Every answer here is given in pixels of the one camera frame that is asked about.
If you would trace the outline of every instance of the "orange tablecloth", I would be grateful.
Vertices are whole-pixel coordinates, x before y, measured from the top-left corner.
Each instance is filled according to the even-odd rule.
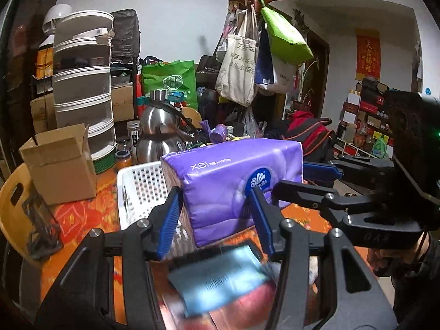
[[[96,198],[58,205],[55,208],[54,217],[61,226],[61,240],[64,248],[52,255],[42,267],[40,278],[41,300],[44,299],[59,272],[90,229],[101,228],[104,232],[113,232],[120,229],[116,182],[116,169],[107,170],[98,175]],[[331,228],[329,223],[315,210],[298,205],[290,205],[283,209],[282,213],[285,217],[295,219],[306,229],[328,232]],[[237,244],[246,239],[252,239],[261,248],[254,229],[245,230],[223,243]],[[366,259],[367,250],[363,248],[357,249],[363,259]],[[172,292],[168,284],[167,273],[165,264],[156,263],[153,265],[155,289],[158,293]],[[120,257],[115,258],[114,307],[116,320],[125,323],[122,293],[122,259]]]

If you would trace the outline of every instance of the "tissue package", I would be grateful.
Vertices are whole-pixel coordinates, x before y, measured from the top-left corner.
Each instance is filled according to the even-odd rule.
[[[183,190],[181,221],[197,247],[229,237],[254,223],[244,207],[250,189],[272,190],[280,180],[302,182],[299,142],[244,139],[162,157],[168,190]]]

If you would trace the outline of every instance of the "light blue package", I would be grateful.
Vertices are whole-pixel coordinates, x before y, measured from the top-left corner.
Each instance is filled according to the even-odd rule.
[[[185,303],[185,316],[220,308],[269,279],[248,245],[184,266],[168,275]]]

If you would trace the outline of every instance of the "green tote bag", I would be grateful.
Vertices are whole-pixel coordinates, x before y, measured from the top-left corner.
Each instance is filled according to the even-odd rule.
[[[303,36],[284,16],[269,7],[263,7],[261,15],[268,25],[272,54],[291,65],[300,65],[313,58],[313,53]]]
[[[142,66],[142,77],[144,78],[145,93],[154,89],[180,91],[185,95],[186,105],[197,110],[193,60],[184,62],[175,60],[168,65],[164,63],[145,65]]]

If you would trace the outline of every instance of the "jar with orange contents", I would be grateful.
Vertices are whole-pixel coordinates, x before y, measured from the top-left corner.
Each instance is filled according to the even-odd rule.
[[[118,171],[124,167],[133,165],[133,160],[129,150],[119,150],[114,153],[114,157],[116,159],[116,168]]]

